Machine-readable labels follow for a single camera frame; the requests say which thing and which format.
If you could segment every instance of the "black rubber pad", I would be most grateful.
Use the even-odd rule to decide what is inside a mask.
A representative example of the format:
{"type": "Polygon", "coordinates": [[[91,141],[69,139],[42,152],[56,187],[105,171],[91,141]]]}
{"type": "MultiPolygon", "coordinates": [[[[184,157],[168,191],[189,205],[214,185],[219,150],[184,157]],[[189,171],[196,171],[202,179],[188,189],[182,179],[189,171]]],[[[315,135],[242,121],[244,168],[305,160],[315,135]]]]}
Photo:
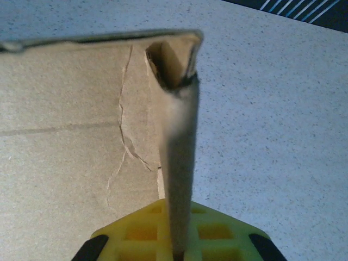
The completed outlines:
{"type": "Polygon", "coordinates": [[[348,0],[223,0],[348,33],[348,0]]]}
{"type": "Polygon", "coordinates": [[[107,235],[98,235],[86,241],[71,261],[97,261],[108,239],[107,235]]]}
{"type": "Polygon", "coordinates": [[[249,238],[264,261],[287,261],[270,239],[258,234],[250,234],[249,238]]]}

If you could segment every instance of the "cardboard box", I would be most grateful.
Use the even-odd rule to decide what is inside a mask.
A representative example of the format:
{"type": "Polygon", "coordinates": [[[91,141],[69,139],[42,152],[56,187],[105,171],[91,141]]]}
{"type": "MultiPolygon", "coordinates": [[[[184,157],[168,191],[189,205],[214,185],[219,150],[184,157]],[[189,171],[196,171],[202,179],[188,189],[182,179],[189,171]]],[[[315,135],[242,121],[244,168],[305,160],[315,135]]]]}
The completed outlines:
{"type": "Polygon", "coordinates": [[[156,30],[0,42],[1,260],[70,260],[164,197],[160,167],[186,169],[169,190],[191,197],[201,41],[156,30]]]}

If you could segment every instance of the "speckled countertop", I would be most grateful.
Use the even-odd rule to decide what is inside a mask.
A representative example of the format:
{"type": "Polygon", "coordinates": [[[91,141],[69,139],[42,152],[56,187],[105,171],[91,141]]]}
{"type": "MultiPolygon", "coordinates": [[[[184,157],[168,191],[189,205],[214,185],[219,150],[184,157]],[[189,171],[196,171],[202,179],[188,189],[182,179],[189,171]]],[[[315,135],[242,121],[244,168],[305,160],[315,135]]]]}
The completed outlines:
{"type": "Polygon", "coordinates": [[[288,260],[348,256],[348,34],[223,1],[4,1],[0,39],[200,28],[194,200],[288,260]]]}

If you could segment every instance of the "white speckled surface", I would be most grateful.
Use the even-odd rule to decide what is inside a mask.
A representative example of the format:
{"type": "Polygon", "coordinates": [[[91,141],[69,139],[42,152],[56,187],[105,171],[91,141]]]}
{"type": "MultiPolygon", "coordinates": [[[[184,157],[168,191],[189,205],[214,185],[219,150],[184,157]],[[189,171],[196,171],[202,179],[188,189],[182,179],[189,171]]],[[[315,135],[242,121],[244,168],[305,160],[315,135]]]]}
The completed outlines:
{"type": "Polygon", "coordinates": [[[288,260],[348,256],[348,34],[218,0],[4,1],[0,39],[200,28],[194,200],[288,260]]]}

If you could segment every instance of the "yellow plastic holder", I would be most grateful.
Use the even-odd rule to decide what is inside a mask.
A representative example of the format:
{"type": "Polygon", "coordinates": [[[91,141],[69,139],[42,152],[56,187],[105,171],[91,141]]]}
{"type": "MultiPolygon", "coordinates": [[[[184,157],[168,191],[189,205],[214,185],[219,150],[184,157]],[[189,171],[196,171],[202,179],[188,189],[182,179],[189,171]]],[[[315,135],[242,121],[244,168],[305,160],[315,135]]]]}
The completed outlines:
{"type": "MultiPolygon", "coordinates": [[[[165,200],[97,230],[72,261],[173,261],[165,200]]],[[[286,261],[262,230],[192,202],[184,261],[286,261]]]]}

